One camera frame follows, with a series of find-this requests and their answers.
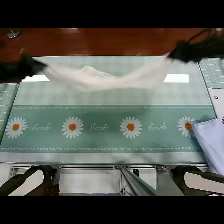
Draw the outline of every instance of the decorative border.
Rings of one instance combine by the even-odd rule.
[[[213,106],[13,106],[15,110],[45,109],[213,109]]]
[[[0,147],[0,150],[20,150],[20,151],[28,151],[28,150],[38,150],[38,151],[151,151],[151,150],[198,150],[197,147],[174,147],[174,148],[11,148]]]

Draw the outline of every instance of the white cloth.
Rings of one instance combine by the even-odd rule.
[[[80,91],[124,88],[150,89],[164,81],[167,70],[173,63],[175,62],[166,57],[160,57],[159,60],[152,60],[121,77],[97,71],[89,66],[78,70],[50,64],[44,69],[43,73],[50,81],[60,81],[66,85],[72,85],[73,88]]]
[[[224,176],[224,125],[221,119],[193,124],[194,135],[200,144],[211,172]]]

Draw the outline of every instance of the wooden floor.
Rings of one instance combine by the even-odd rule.
[[[163,55],[178,40],[187,40],[202,28],[21,28],[9,39],[0,28],[0,60],[19,58],[23,49],[31,56]]]

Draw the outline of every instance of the light blue fabric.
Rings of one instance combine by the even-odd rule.
[[[224,176],[224,125],[220,119],[193,124],[198,140],[211,172]]]

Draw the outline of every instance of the flower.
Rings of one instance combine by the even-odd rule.
[[[63,122],[62,131],[64,132],[63,135],[66,135],[66,138],[75,138],[82,134],[83,130],[83,122],[78,117],[69,117]]]
[[[178,130],[182,131],[182,135],[185,137],[194,137],[193,132],[192,132],[192,124],[194,123],[194,118],[190,117],[182,117],[178,121]]]
[[[26,128],[27,125],[25,119],[15,117],[8,122],[5,131],[8,138],[17,138],[23,134],[23,131],[25,131]]]
[[[141,134],[140,130],[142,130],[142,125],[138,119],[134,117],[126,117],[123,119],[120,125],[120,131],[123,131],[123,135],[126,135],[126,138],[135,138]]]

